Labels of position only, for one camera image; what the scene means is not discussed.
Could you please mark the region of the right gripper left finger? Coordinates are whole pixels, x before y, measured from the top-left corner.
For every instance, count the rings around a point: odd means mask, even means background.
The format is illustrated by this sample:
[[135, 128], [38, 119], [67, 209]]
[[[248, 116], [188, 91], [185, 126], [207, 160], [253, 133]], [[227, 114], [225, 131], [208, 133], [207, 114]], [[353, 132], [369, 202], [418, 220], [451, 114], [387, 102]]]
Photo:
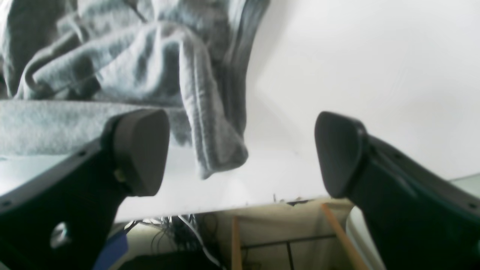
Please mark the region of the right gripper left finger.
[[161, 109], [111, 118], [101, 137], [1, 192], [1, 262], [10, 270], [91, 270], [127, 197], [160, 189], [170, 141]]

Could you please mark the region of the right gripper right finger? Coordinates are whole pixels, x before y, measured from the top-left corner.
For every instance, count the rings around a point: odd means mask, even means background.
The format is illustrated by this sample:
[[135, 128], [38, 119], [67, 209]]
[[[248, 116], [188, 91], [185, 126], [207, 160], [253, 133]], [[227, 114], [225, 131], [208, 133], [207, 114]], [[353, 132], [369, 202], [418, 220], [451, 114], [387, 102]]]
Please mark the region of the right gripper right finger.
[[368, 134], [355, 118], [321, 112], [314, 139], [327, 193], [362, 211], [386, 269], [479, 269], [478, 197]]

